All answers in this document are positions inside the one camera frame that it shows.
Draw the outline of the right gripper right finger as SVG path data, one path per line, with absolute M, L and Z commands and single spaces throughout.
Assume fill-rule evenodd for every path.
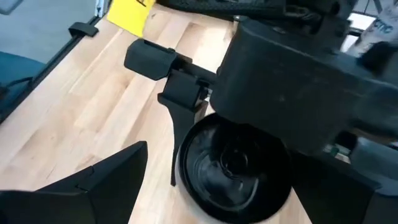
M 313 224 L 398 224 L 398 185 L 328 154 L 291 153 L 293 188 Z

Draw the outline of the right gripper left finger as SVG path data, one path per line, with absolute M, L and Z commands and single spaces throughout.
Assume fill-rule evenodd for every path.
M 39 190 L 0 190 L 0 224 L 128 224 L 147 157 L 139 141 Z

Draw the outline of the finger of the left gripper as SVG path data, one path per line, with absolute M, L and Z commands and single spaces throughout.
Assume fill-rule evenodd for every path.
M 178 149 L 190 128 L 204 117 L 208 103 L 207 91 L 197 84 L 197 79 L 187 73 L 172 70 L 162 93 L 157 95 L 160 104 L 167 107 L 174 129 L 171 186 L 176 185 L 175 163 Z

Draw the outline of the white Celsius Arctic Vibe can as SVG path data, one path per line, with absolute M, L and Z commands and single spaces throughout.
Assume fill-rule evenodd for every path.
M 386 6 L 356 42 L 359 55 L 367 52 L 378 42 L 398 40 L 398 0 Z

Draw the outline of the yellow paper tag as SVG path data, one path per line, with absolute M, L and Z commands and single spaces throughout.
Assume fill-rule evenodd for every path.
M 113 0 L 107 20 L 142 37 L 147 16 L 156 0 Z

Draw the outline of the white metal strip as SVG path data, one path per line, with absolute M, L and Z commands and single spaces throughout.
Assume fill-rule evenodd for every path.
M 112 0 L 96 0 L 95 2 L 95 16 L 104 17 L 109 11 Z

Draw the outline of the teal blue object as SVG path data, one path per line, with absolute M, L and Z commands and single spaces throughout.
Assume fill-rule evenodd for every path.
M 12 110 L 44 66 L 31 58 L 0 51 L 0 118 Z

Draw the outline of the black frame bracket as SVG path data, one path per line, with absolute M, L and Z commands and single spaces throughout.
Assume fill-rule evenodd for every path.
M 99 32 L 95 26 L 82 22 L 75 22 L 68 31 L 72 37 L 94 37 Z

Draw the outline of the black aluminium table frame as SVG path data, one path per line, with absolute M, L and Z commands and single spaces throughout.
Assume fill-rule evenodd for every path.
M 71 39 L 47 62 L 0 51 L 0 123 L 2 123 L 74 49 L 84 37 L 94 37 L 100 17 L 75 22 L 68 31 Z

